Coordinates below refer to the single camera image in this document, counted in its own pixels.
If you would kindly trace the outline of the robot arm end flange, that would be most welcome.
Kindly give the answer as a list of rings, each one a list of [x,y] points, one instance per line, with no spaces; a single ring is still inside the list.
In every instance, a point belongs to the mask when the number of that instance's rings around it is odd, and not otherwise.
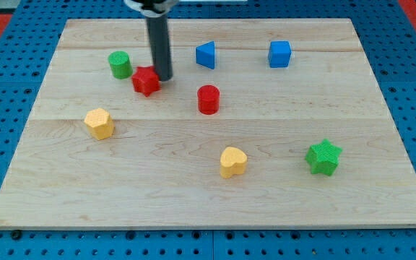
[[[179,0],[123,0],[130,9],[145,17],[157,18],[167,14]]]

